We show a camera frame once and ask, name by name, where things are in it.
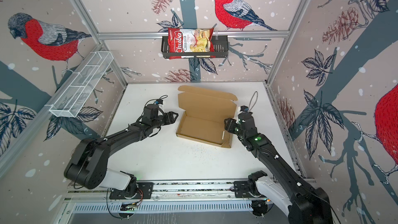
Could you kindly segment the brown cardboard paper box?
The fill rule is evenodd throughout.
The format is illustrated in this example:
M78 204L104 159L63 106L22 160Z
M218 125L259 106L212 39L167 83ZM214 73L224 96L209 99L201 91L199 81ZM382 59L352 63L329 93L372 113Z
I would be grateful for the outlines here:
M234 118L238 101L228 92L183 85L178 88L179 108L184 110L176 135L221 148L231 148L232 135L224 120Z

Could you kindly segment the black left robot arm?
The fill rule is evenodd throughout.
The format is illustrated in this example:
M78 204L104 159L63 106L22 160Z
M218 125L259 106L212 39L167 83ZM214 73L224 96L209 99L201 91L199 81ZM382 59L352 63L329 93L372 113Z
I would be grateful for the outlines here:
M94 189L104 181L108 160L117 151L154 136L155 129L176 122L178 113L164 112L159 104L144 107L143 114L127 128L101 139L83 139L76 147L64 177L87 189Z

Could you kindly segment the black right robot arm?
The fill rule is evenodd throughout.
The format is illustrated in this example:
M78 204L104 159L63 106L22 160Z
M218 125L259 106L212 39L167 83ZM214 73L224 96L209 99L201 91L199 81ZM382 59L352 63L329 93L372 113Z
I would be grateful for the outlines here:
M269 198L291 224L334 222L328 194L322 188L314 188L286 163L269 138L258 132L251 112L241 112L237 119L225 119L224 129L235 134L277 180L273 183L263 171L252 173L248 177L252 195Z

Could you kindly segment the red cassava chips bag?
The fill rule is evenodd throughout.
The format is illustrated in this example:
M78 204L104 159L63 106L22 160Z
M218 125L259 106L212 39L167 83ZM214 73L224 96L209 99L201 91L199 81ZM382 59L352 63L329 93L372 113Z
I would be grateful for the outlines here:
M179 56L170 56L169 59L182 59L188 56L181 56L182 53L192 52L214 52L211 41L214 28L211 29L178 29L168 28L169 53L176 53Z

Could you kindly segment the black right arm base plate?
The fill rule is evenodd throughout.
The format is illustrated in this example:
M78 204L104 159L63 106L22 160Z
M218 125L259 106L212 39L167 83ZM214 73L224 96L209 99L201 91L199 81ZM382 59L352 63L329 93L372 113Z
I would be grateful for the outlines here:
M261 198L266 199L264 195L254 194L250 191L249 184L247 181L234 181L232 186L232 192L235 198Z

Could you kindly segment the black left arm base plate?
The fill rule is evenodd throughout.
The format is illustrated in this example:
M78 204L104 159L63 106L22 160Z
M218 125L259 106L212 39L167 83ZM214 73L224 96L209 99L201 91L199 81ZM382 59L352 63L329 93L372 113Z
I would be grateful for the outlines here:
M135 182L128 185L126 190L111 189L110 200L148 200L151 199L154 183Z

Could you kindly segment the aluminium front rail frame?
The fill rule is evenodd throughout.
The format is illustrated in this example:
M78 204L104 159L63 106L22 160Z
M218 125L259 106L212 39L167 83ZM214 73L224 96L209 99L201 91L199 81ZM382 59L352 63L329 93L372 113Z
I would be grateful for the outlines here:
M151 199L110 200L110 190L76 191L67 197L59 211L59 222L67 223L73 214L111 214L130 218L137 214L250 211L260 216L276 206L269 198L235 198L234 181L182 180L153 181Z

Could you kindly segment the white mesh wall shelf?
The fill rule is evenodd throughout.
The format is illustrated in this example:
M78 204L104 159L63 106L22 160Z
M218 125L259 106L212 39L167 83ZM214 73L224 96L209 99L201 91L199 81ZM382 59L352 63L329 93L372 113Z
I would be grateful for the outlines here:
M72 81L49 111L56 117L77 117L113 60L114 57L109 51L90 53L84 60L83 67L72 73Z

